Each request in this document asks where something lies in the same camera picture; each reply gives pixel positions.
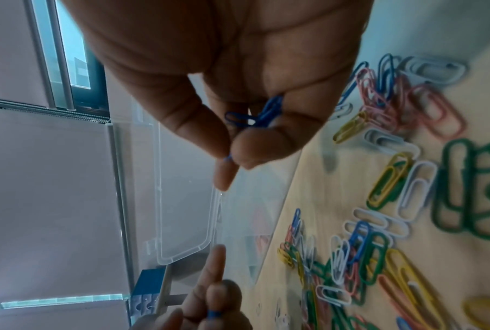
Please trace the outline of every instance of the palm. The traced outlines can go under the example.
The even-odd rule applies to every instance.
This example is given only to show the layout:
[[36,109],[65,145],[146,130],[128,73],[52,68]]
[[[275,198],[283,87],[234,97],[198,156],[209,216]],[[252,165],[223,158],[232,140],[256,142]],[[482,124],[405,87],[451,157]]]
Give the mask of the palm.
[[[65,0],[99,59],[163,125],[220,161],[228,188],[301,149],[334,109],[372,0]],[[213,112],[186,78],[202,72]],[[271,129],[228,130],[227,111],[284,94]]]

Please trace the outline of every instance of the wooden tabletop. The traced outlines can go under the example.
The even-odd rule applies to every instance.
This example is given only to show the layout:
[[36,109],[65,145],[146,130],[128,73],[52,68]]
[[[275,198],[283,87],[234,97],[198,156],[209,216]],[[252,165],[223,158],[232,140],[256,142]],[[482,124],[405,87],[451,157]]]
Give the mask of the wooden tabletop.
[[[370,51],[364,47],[361,54]],[[384,52],[378,48],[373,58]],[[468,122],[463,136],[482,146],[490,142],[490,43],[468,58],[467,63],[469,75],[446,87],[443,93]],[[349,101],[354,103],[356,112],[360,100],[356,99],[357,90],[354,94]],[[292,319],[291,329],[300,329],[301,284],[296,270],[282,264],[276,251],[284,241],[295,209],[301,209],[305,234],[313,234],[317,239],[317,259],[325,262],[330,258],[330,237],[342,234],[342,223],[351,219],[353,208],[364,206],[368,192],[390,159],[390,156],[365,146],[361,141],[362,134],[334,145],[332,136],[350,117],[329,122],[303,150],[259,280],[254,287],[243,289],[242,310],[256,329],[275,329],[278,299],[282,314],[287,313]],[[424,128],[418,128],[408,141],[421,147],[419,159],[440,163],[444,143]],[[453,173],[458,173],[460,164],[459,161]],[[451,186],[454,196],[460,195],[461,186],[460,176],[455,175]],[[395,204],[392,204],[382,212],[394,215],[394,208]],[[441,302],[457,322],[467,323],[461,309],[465,298],[490,295],[490,241],[469,233],[440,231],[431,222],[430,205],[411,224],[411,236],[396,240],[395,245],[438,291]],[[397,329],[396,314],[377,285],[368,287],[366,304],[350,309],[349,314],[354,311],[380,329]]]

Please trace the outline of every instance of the human hand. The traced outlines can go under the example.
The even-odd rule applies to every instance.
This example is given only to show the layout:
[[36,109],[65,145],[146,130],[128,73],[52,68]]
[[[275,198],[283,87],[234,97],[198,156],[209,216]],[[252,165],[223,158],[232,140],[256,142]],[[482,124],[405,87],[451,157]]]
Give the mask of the human hand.
[[[240,312],[240,288],[232,281],[222,281],[224,268],[225,247],[218,245],[209,254],[198,283],[181,308],[169,317],[146,315],[138,320],[132,330],[252,329],[248,319]],[[222,313],[222,317],[205,320],[208,309]]]
[[[303,148],[334,110],[373,0],[63,0],[91,49],[165,127],[217,158],[226,190],[252,169]],[[211,110],[187,78],[203,73]],[[240,132],[284,95],[269,128]],[[224,159],[229,154],[232,159]]]

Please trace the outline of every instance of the hand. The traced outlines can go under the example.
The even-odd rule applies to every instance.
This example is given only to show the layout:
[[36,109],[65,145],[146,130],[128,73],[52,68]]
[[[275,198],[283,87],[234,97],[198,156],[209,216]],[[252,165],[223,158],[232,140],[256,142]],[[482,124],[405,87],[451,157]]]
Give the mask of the hand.
[[[225,247],[212,249],[198,283],[185,298],[181,308],[168,318],[147,315],[138,320],[132,330],[235,330],[252,329],[240,312],[241,290],[232,281],[222,281],[225,268]],[[208,309],[221,312],[220,319],[205,320]]]
[[[140,104],[218,159],[214,183],[226,190],[239,165],[287,157],[326,122],[373,0],[63,1]],[[187,78],[198,72],[212,111]],[[275,95],[283,112],[268,129],[225,123],[226,112],[257,114]]]

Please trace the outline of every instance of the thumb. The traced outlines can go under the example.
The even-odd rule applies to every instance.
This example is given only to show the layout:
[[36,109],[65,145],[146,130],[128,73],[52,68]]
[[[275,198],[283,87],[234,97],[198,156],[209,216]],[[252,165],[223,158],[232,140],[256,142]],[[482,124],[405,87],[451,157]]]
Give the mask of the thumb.
[[156,330],[180,330],[183,321],[184,313],[181,311],[181,308],[178,308],[173,311],[162,326],[159,326]]

